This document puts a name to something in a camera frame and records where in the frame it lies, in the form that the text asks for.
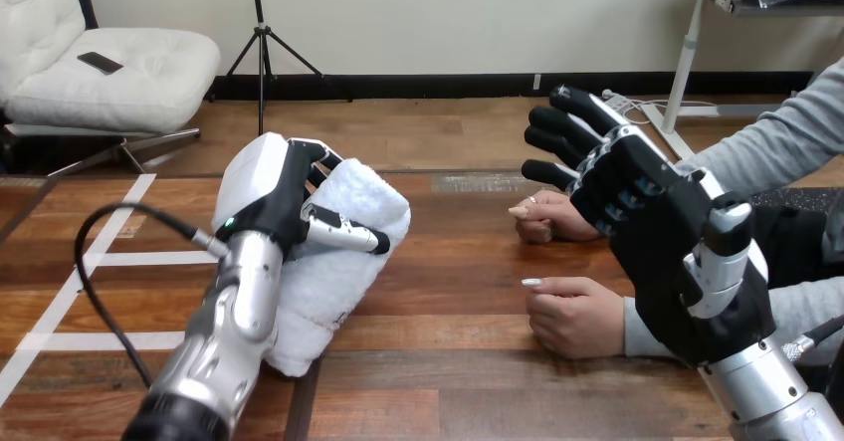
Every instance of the black baseboard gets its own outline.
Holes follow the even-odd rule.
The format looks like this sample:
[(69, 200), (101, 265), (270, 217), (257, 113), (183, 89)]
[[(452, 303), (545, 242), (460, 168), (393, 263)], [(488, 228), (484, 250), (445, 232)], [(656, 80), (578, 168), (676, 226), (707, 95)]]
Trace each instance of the black baseboard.
[[(810, 72), (691, 73), (690, 95), (787, 95), (800, 91)], [(342, 86), (357, 100), (456, 99), (543, 97), (566, 84), (592, 93), (603, 90), (629, 96), (666, 95), (674, 73), (552, 73), (542, 75), (538, 90), (533, 74), (519, 75), (409, 75), (326, 76), (278, 75), (267, 91), (270, 100), (309, 101), (344, 99)], [(254, 101), (258, 98), (257, 75), (218, 76), (209, 92), (218, 100)]]

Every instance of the black cable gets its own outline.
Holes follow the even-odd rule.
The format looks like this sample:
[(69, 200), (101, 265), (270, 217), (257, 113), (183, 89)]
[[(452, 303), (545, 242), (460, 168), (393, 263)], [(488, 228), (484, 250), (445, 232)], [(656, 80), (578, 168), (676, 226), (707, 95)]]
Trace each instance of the black cable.
[(77, 272), (79, 272), (80, 281), (82, 282), (83, 289), (85, 289), (85, 293), (88, 294), (88, 298), (91, 300), (94, 310), (97, 311), (97, 314), (100, 315), (103, 322), (105, 322), (108, 328), (117, 336), (117, 339), (120, 340), (120, 343), (122, 343), (123, 347), (126, 349), (126, 354), (128, 354), (129, 360), (131, 360), (135, 370), (137, 370), (137, 373), (140, 375), (141, 379), (143, 379), (143, 384), (148, 388), (152, 385), (152, 377), (149, 375), (149, 370), (146, 368), (146, 365), (143, 364), (143, 360), (140, 359), (140, 354), (138, 354), (131, 341), (129, 341), (123, 330), (120, 329), (117, 322), (115, 322), (108, 313), (106, 307), (103, 305), (103, 302), (100, 301), (100, 297), (98, 297), (97, 292), (94, 290), (94, 286), (91, 284), (91, 280), (88, 278), (88, 271), (85, 269), (85, 261), (83, 260), (85, 253), (85, 241), (88, 238), (88, 233), (91, 232), (91, 228), (94, 227), (94, 224), (103, 217), (109, 215), (111, 212), (123, 208), (136, 209), (151, 215), (155, 219), (160, 220), (165, 225), (174, 229), (188, 240), (193, 239), (194, 235), (196, 235), (197, 229), (185, 224), (172, 215), (148, 205), (136, 202), (119, 202), (101, 207), (88, 216), (88, 218), (85, 219), (85, 222), (83, 222), (82, 227), (80, 227), (76, 241), (74, 242), (74, 261), (77, 264)]
[(833, 333), (841, 330), (842, 328), (844, 328), (844, 315), (835, 317), (834, 319), (829, 319), (814, 329), (807, 331), (804, 335), (812, 338), (812, 341), (815, 342), (815, 346), (818, 346), (822, 341), (829, 338)]

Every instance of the tripod stand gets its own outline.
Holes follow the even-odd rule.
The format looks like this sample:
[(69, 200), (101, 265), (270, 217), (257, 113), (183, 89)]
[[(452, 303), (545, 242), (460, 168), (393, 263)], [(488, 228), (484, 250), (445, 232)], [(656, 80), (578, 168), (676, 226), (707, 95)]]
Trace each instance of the tripod stand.
[[(234, 74), (235, 70), (237, 69), (240, 62), (243, 61), (243, 57), (246, 56), (246, 53), (252, 48), (252, 44), (255, 41), (258, 41), (258, 135), (264, 133), (264, 107), (267, 105), (267, 100), (264, 97), (264, 86), (266, 85), (268, 88), (272, 84), (272, 82), (277, 78), (277, 76), (273, 75), (273, 69), (270, 67), (270, 54), (267, 51), (267, 37), (270, 37), (282, 47), (287, 50), (291, 55), (296, 57), (297, 60), (302, 62), (303, 65), (307, 66), (309, 70), (311, 70), (316, 76), (319, 76), (320, 80), (325, 80), (330, 87), (334, 88), (334, 84), (331, 82), (331, 79), (321, 73), (317, 68), (314, 67), (311, 63), (308, 62), (305, 58), (303, 58), (299, 53), (297, 53), (293, 48), (291, 48), (287, 43), (282, 41), (273, 30), (270, 29), (264, 23), (264, 9), (261, 5), (261, 0), (255, 0), (255, 12), (258, 14), (258, 26), (255, 27), (255, 33), (252, 35), (252, 38), (249, 39), (249, 42), (243, 48), (243, 51), (240, 52), (240, 56), (238, 56), (235, 63), (229, 69), (229, 72), (226, 73), (226, 78), (230, 78), (232, 74)], [(342, 98), (349, 101), (351, 103), (351, 96), (345, 89), (339, 89), (338, 91)]]

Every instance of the person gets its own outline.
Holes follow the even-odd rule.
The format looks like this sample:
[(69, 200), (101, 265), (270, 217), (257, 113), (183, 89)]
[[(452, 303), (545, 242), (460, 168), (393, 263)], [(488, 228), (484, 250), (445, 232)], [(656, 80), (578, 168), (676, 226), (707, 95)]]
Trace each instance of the person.
[[(731, 137), (683, 160), (705, 167), (726, 191), (752, 195), (780, 188), (844, 153), (844, 59), (806, 90)], [(586, 242), (601, 234), (568, 197), (542, 190), (510, 209), (529, 243)], [(769, 268), (768, 288), (783, 343), (844, 314), (844, 203), (830, 215), (787, 207), (756, 207), (754, 238)], [(549, 350), (568, 358), (671, 356), (647, 330), (635, 301), (583, 277), (541, 280), (527, 295), (530, 327)], [(840, 331), (810, 352), (805, 364), (828, 364), (844, 339)]]

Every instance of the wooden table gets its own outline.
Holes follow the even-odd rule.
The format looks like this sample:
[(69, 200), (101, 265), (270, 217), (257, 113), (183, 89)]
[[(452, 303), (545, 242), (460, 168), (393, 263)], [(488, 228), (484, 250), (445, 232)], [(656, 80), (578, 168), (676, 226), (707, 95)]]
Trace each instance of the wooden table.
[[(726, 436), (727, 419), (692, 370), (566, 361), (532, 339), (523, 278), (586, 276), (632, 293), (603, 243), (519, 242), (507, 208), (535, 186), (492, 173), (386, 178), (410, 200), (410, 234), (319, 365), (299, 380), (264, 369), (236, 439)], [(73, 238), (90, 212), (130, 190), (208, 229), (219, 182), (66, 179), (33, 194), (31, 211), (0, 241), (0, 439), (119, 436), (144, 388), (76, 292)], [(107, 247), (93, 282), (126, 331), (159, 332), (142, 346), (157, 373), (214, 265), (189, 263), (194, 249), (143, 215), (111, 225), (92, 234)]]

